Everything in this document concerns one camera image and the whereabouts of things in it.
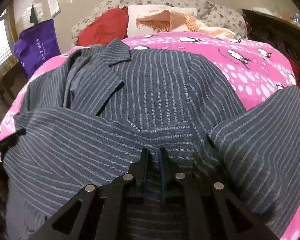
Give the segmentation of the dark wooden side table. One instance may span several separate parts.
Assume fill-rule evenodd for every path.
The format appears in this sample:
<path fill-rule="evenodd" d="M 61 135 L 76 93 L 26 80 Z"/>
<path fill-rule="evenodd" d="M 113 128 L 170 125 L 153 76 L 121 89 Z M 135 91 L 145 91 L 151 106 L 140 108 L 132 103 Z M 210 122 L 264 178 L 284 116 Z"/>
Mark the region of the dark wooden side table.
<path fill-rule="evenodd" d="M 2 69 L 0 71 L 0 105 L 9 109 L 26 83 L 27 78 L 19 62 L 9 70 Z"/>

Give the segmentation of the purple tote bag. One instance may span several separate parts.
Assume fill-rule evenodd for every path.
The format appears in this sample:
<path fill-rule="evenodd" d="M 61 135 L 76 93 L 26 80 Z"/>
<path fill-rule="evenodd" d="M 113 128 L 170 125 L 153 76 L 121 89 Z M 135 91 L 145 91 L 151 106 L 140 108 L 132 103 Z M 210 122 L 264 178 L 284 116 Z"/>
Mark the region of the purple tote bag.
<path fill-rule="evenodd" d="M 43 21 L 23 30 L 14 44 L 13 53 L 21 63 L 26 79 L 48 59 L 60 55 L 54 20 Z"/>

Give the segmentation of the red garment by bed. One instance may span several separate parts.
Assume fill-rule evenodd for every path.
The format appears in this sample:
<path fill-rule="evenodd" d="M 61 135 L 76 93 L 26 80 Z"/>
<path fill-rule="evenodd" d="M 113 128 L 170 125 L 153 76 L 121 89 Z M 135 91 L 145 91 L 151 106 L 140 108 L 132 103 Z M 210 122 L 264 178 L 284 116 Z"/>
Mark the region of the red garment by bed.
<path fill-rule="evenodd" d="M 295 76 L 296 85 L 300 89 L 300 67 L 292 59 L 288 58 L 288 60 Z"/>

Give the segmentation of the red heart pillow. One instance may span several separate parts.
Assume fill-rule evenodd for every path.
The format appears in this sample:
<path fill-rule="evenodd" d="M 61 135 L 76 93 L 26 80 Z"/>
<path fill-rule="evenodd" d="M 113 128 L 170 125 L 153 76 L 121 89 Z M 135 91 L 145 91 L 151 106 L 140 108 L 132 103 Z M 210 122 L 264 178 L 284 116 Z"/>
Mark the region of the red heart pillow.
<path fill-rule="evenodd" d="M 106 45 L 115 38 L 122 40 L 127 37 L 128 20 L 127 7 L 109 9 L 79 33 L 77 45 Z"/>

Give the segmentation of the white pillow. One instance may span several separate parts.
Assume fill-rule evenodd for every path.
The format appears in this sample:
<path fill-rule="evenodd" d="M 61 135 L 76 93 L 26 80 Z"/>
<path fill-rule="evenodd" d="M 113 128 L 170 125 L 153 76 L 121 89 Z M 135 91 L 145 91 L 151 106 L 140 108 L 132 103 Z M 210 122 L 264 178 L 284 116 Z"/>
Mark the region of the white pillow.
<path fill-rule="evenodd" d="M 179 8 L 171 7 L 168 5 L 130 5 L 128 6 L 128 27 L 127 36 L 133 37 L 138 35 L 152 35 L 164 31 L 164 27 L 161 30 L 151 27 L 151 22 L 163 21 L 167 22 L 170 28 L 170 13 L 177 12 L 181 14 L 187 14 L 197 17 L 198 9 L 196 8 Z"/>

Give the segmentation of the peach fringed scarf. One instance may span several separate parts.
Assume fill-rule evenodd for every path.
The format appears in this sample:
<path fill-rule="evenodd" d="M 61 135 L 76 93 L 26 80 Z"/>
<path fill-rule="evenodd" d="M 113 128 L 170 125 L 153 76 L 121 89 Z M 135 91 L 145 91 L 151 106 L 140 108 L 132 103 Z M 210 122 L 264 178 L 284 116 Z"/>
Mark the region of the peach fringed scarf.
<path fill-rule="evenodd" d="M 222 27 L 209 27 L 205 25 L 203 22 L 198 20 L 197 18 L 187 15 L 181 14 L 177 12 L 170 13 L 170 28 L 168 27 L 167 22 L 156 21 L 151 22 L 151 27 L 155 29 L 161 30 L 164 27 L 163 32 L 194 32 L 194 33 L 204 33 L 209 36 L 219 37 L 219 38 L 232 38 L 234 39 L 236 34 L 226 28 Z"/>

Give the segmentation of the floral grey bedding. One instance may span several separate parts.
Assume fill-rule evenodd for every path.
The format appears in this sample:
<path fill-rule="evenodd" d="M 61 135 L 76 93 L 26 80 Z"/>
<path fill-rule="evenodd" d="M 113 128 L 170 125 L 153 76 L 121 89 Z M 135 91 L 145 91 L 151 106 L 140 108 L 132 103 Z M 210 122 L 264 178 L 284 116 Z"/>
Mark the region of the floral grey bedding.
<path fill-rule="evenodd" d="M 71 30 L 72 44 L 77 45 L 80 32 L 104 12 L 113 8 L 127 7 L 129 5 L 166 5 L 170 7 L 195 8 L 198 10 L 197 18 L 205 25 L 222 27 L 233 31 L 237 38 L 247 38 L 248 31 L 243 16 L 234 9 L 218 5 L 214 0 L 105 0 L 98 4 L 93 12 L 80 20 Z"/>

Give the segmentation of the dark cloth on wall hook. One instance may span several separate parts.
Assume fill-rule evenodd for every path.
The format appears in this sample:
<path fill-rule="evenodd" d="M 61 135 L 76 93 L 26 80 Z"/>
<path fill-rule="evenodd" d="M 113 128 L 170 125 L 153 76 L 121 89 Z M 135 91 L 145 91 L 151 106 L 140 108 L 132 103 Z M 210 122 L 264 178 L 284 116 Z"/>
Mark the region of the dark cloth on wall hook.
<path fill-rule="evenodd" d="M 39 23 L 38 22 L 38 17 L 37 17 L 37 14 L 36 14 L 36 10 L 35 10 L 34 6 L 31 7 L 29 22 L 32 23 L 32 24 L 34 24 L 34 25 L 37 25 Z"/>

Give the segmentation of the wall calendar poster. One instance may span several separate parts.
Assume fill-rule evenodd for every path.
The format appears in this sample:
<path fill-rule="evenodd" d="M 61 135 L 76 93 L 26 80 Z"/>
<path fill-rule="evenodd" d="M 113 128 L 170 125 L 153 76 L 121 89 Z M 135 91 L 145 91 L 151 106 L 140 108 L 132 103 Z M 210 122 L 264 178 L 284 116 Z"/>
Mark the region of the wall calendar poster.
<path fill-rule="evenodd" d="M 47 0 L 50 14 L 52 18 L 55 18 L 61 11 L 59 8 L 58 0 Z"/>

